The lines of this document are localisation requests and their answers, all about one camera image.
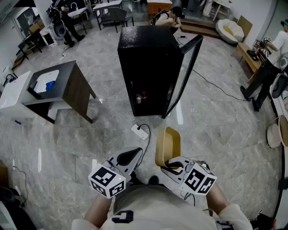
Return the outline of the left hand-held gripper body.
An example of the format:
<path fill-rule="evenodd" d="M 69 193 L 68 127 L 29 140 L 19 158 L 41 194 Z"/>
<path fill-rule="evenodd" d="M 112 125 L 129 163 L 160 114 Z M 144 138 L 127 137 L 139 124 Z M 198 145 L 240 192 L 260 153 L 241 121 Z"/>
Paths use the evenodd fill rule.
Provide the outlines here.
<path fill-rule="evenodd" d="M 102 164 L 93 159 L 92 170 L 88 175 L 90 186 L 102 196 L 113 198 L 126 189 L 131 179 L 132 163 L 128 158 L 113 158 Z"/>

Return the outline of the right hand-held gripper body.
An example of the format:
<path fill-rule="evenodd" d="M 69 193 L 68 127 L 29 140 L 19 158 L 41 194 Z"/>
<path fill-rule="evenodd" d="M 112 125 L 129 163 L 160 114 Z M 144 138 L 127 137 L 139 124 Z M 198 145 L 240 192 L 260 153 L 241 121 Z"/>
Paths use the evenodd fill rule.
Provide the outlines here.
<path fill-rule="evenodd" d="M 191 170 L 184 175 L 179 189 L 194 195 L 207 195 L 216 180 L 217 176 L 205 165 L 195 162 Z"/>

